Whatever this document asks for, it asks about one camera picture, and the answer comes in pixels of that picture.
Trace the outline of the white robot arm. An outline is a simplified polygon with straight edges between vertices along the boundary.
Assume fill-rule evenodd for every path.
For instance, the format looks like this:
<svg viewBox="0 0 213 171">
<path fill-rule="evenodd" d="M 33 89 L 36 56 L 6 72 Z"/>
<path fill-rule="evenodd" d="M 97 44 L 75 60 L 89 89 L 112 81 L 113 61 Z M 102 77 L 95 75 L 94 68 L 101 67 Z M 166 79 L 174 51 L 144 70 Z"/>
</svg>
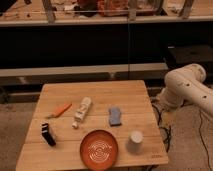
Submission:
<svg viewBox="0 0 213 171">
<path fill-rule="evenodd" d="M 188 100 L 213 118 L 213 89 L 203 84 L 206 71 L 199 64 L 189 64 L 169 71 L 165 87 L 158 94 L 159 103 L 166 109 L 175 109 Z"/>
</svg>

